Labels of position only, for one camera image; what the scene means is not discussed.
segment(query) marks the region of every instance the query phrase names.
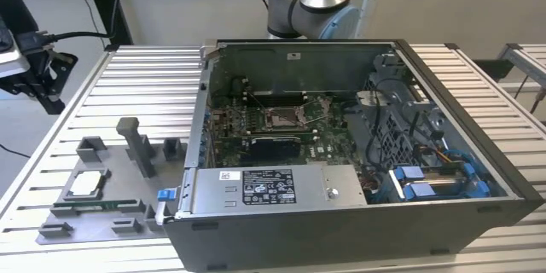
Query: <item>power supply label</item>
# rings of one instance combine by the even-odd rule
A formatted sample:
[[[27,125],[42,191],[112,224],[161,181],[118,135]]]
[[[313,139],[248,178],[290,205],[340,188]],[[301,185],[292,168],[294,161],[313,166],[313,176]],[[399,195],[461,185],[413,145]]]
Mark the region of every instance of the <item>power supply label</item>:
[[[241,172],[241,202],[245,205],[296,203],[290,169],[264,169]]]

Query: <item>aluminum slotted table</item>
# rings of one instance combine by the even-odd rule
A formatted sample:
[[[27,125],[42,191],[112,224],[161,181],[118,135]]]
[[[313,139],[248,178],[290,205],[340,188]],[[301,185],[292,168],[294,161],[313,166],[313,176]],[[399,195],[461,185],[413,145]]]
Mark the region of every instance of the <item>aluminum slotted table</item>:
[[[424,63],[546,198],[546,130],[459,49],[412,45]],[[152,143],[188,138],[200,77],[198,47],[120,47],[106,52],[0,201],[0,271],[180,271],[166,238],[39,246],[49,214],[83,136],[124,144],[114,126],[138,116]],[[487,231],[456,255],[258,272],[520,272],[546,268],[546,205],[517,225]]]

